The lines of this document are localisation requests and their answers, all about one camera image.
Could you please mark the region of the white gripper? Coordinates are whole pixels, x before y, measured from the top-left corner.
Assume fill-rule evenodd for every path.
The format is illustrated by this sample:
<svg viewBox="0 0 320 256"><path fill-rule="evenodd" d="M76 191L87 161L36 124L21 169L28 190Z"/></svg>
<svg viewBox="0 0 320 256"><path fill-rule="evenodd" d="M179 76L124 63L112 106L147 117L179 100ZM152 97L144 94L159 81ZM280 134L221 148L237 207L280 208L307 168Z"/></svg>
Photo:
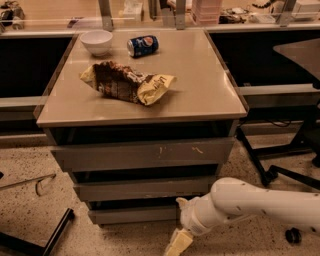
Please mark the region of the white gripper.
<svg viewBox="0 0 320 256"><path fill-rule="evenodd" d="M180 223L184 229L175 229L163 256L180 256L193 242L193 236L209 233L211 229L203 223L202 213L208 213L207 196L187 200L178 197Z"/></svg>

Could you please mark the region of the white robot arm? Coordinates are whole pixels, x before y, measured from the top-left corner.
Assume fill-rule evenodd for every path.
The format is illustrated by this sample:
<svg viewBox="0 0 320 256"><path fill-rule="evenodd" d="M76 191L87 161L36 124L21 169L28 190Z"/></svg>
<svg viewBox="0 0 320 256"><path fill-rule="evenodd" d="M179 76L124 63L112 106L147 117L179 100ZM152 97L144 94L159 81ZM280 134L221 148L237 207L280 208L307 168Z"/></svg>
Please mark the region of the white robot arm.
<svg viewBox="0 0 320 256"><path fill-rule="evenodd" d="M311 192L263 189L226 177L209 193L191 200L179 197L182 227L174 231L164 256L180 256L196 236L250 216L267 216L314 235L320 234L320 195Z"/></svg>

